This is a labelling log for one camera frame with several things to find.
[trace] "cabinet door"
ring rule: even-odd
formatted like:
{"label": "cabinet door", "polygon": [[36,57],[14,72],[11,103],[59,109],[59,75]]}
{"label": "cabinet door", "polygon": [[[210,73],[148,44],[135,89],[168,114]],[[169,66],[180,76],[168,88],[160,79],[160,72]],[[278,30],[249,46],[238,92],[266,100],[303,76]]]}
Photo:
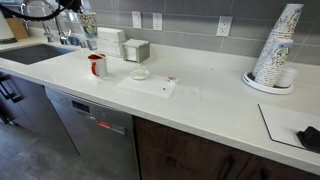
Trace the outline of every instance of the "cabinet door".
{"label": "cabinet door", "polygon": [[38,134],[53,143],[76,153],[76,149],[65,130],[56,110],[47,98],[42,85],[10,76],[12,88],[23,97],[20,106],[38,129]]}
{"label": "cabinet door", "polygon": [[236,179],[250,155],[135,118],[143,180]]}
{"label": "cabinet door", "polygon": [[9,80],[10,77],[8,75],[0,73],[1,113],[6,116],[6,119],[9,119],[35,133],[38,133],[38,129],[30,121],[28,116],[20,107],[19,103],[9,98],[9,94],[11,97],[16,96],[16,94],[14,94],[10,88],[8,82]]}
{"label": "cabinet door", "polygon": [[252,156],[239,178],[246,180],[320,180],[320,176],[271,161],[262,157]]}

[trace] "wall tile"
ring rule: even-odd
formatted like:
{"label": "wall tile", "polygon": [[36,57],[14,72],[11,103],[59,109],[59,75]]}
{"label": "wall tile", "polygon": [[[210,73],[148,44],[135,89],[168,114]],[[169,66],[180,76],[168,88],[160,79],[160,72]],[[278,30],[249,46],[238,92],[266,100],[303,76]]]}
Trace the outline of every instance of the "wall tile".
{"label": "wall tile", "polygon": [[295,62],[320,65],[320,47],[303,46],[297,55]]}
{"label": "wall tile", "polygon": [[260,21],[235,18],[230,29],[230,37],[266,40],[275,21]]}
{"label": "wall tile", "polygon": [[303,11],[299,21],[315,22],[319,20],[319,0],[305,0]]}
{"label": "wall tile", "polygon": [[218,18],[165,16],[165,30],[189,33],[215,35],[218,28]]}
{"label": "wall tile", "polygon": [[165,0],[115,0],[117,11],[164,12]]}
{"label": "wall tile", "polygon": [[85,9],[114,11],[113,0],[81,0]]}
{"label": "wall tile", "polygon": [[175,32],[164,33],[164,44],[166,45],[215,52],[219,51],[221,39],[221,37],[195,34],[184,34]]}
{"label": "wall tile", "polygon": [[[57,26],[56,26],[54,20],[46,21],[46,22],[44,22],[44,24],[47,25],[47,26],[49,26],[50,29],[52,29],[52,30],[56,30],[56,29],[57,29]],[[29,25],[30,27],[36,27],[36,28],[41,28],[41,29],[43,29],[43,26],[42,26],[42,23],[41,23],[41,22],[29,22],[28,25]]]}
{"label": "wall tile", "polygon": [[294,57],[296,56],[298,50],[300,49],[301,45],[293,44],[288,56],[287,61],[294,61]]}
{"label": "wall tile", "polygon": [[232,0],[167,0],[166,13],[204,16],[228,15]]}
{"label": "wall tile", "polygon": [[317,24],[312,30],[310,36],[306,39],[305,44],[320,46],[320,24]]}
{"label": "wall tile", "polygon": [[[152,23],[152,14],[146,14],[142,13],[141,14],[142,18],[142,28],[148,28],[152,29],[153,28],[153,23]],[[124,26],[124,27],[133,27],[132,24],[132,13],[127,13],[127,12],[117,12],[117,22],[118,26]]]}
{"label": "wall tile", "polygon": [[294,43],[303,43],[312,29],[311,23],[299,22],[293,34]]}
{"label": "wall tile", "polygon": [[116,25],[116,13],[115,12],[102,12],[96,11],[98,24]]}
{"label": "wall tile", "polygon": [[29,16],[43,17],[45,15],[50,15],[52,12],[46,7],[29,6],[27,8],[27,13]]}
{"label": "wall tile", "polygon": [[141,39],[146,40],[155,44],[163,44],[163,33],[160,31],[143,30],[143,29],[132,29],[118,27],[118,29],[123,29],[126,38],[129,39]]}
{"label": "wall tile", "polygon": [[299,2],[304,0],[235,0],[231,14],[238,18],[276,20],[287,3]]}
{"label": "wall tile", "polygon": [[[51,4],[53,7],[58,7],[58,3],[55,0],[47,0],[49,4]],[[41,1],[33,1],[29,3],[29,6],[38,6],[38,7],[44,7],[45,4]]]}
{"label": "wall tile", "polygon": [[259,57],[265,41],[224,38],[222,53]]}
{"label": "wall tile", "polygon": [[82,34],[80,23],[70,23],[72,33]]}

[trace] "dishwasher handle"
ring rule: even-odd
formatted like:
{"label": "dishwasher handle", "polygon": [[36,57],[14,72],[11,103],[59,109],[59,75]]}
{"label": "dishwasher handle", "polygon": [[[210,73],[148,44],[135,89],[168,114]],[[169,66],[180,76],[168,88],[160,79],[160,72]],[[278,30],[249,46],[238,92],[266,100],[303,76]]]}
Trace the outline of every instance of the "dishwasher handle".
{"label": "dishwasher handle", "polygon": [[119,133],[119,134],[121,134],[121,135],[124,135],[124,136],[127,135],[127,130],[126,130],[125,127],[118,126],[118,125],[114,125],[114,124],[110,124],[110,123],[108,123],[108,122],[106,122],[106,121],[99,120],[98,118],[96,118],[96,117],[94,117],[94,116],[92,116],[92,115],[90,115],[90,114],[87,114],[87,113],[85,113],[85,112],[82,112],[82,111],[79,111],[79,110],[76,110],[76,109],[74,109],[74,110],[75,110],[78,114],[80,114],[81,116],[84,116],[84,117],[86,117],[86,118],[89,119],[89,120],[94,120],[94,121],[96,121],[99,126],[102,126],[102,127],[104,127],[104,128],[107,128],[107,129],[109,129],[109,130],[112,130],[112,131],[114,131],[114,132],[116,132],[116,133]]}

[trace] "sink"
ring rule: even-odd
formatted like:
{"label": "sink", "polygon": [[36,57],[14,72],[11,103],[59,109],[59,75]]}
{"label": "sink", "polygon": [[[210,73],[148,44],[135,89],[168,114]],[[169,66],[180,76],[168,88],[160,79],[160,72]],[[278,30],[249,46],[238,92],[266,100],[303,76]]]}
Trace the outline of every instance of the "sink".
{"label": "sink", "polygon": [[37,44],[28,47],[1,51],[0,58],[29,65],[64,54],[68,54],[73,51],[74,50],[49,46],[46,44]]}

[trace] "stainless steel dishwasher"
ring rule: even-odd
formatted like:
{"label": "stainless steel dishwasher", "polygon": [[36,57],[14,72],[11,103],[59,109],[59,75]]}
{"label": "stainless steel dishwasher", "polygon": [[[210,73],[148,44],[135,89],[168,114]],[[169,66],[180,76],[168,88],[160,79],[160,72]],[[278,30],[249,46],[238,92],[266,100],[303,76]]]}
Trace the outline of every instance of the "stainless steel dishwasher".
{"label": "stainless steel dishwasher", "polygon": [[46,88],[81,159],[106,179],[138,180],[132,115]]}

